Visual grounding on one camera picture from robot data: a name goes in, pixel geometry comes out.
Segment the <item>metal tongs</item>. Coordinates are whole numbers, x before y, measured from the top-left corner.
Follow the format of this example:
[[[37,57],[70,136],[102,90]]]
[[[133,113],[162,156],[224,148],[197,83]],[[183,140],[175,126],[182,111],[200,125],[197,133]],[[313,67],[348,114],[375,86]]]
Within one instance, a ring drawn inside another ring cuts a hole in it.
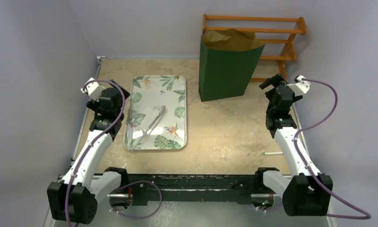
[[[129,149],[130,152],[133,152],[133,151],[135,150],[135,148],[138,146],[138,144],[139,144],[139,143],[140,143],[140,142],[141,142],[146,136],[148,136],[148,135],[151,133],[153,127],[154,127],[155,124],[159,121],[159,119],[161,118],[161,116],[163,115],[163,113],[165,112],[165,110],[166,110],[166,106],[165,106],[165,105],[162,105],[162,106],[161,106],[161,109],[160,109],[160,111],[159,111],[159,113],[158,113],[158,115],[155,117],[155,119],[150,123],[150,125],[149,125],[147,128],[145,128],[145,129],[142,130],[142,136],[139,137],[139,138],[135,141],[134,145]]]

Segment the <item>green paper bag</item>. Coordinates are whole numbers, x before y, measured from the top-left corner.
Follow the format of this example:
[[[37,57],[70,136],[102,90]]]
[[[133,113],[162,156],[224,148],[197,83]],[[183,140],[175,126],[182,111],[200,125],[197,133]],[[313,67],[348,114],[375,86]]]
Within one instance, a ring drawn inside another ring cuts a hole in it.
[[[203,34],[198,84],[200,100],[243,96],[264,46],[254,32],[228,29]]]

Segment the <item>leaf pattern serving tray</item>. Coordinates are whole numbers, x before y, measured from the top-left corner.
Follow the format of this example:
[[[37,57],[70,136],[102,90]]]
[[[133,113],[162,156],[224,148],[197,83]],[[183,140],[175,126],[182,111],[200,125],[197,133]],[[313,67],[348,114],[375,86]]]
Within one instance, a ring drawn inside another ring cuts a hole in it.
[[[129,150],[158,115],[166,110],[136,150],[175,150],[187,143],[186,80],[180,75],[134,77],[126,112],[124,145]]]

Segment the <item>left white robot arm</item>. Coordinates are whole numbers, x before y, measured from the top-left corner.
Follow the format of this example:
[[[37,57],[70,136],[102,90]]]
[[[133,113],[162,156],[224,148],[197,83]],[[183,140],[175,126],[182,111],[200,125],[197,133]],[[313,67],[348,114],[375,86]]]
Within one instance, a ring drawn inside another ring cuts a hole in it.
[[[129,92],[114,80],[109,88],[100,85],[100,79],[90,78],[81,92],[90,97],[87,108],[95,112],[82,151],[67,173],[47,188],[50,213],[53,219],[65,221],[68,227],[90,224],[98,204],[115,190],[129,189],[125,169],[110,167],[102,175],[95,171],[122,126],[123,110]]]

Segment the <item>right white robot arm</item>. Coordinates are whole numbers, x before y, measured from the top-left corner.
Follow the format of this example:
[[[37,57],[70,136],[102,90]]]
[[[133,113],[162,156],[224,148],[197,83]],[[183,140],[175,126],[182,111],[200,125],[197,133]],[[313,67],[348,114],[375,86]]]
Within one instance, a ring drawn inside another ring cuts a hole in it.
[[[271,189],[276,193],[288,216],[325,216],[331,199],[326,189],[333,188],[333,181],[311,160],[299,141],[297,125],[290,114],[292,104],[303,98],[310,83],[298,76],[295,83],[289,84],[278,73],[259,87],[268,86],[272,89],[265,93],[269,101],[265,124],[286,158],[291,178],[275,168],[260,168],[261,175],[254,179],[254,187],[259,192]]]

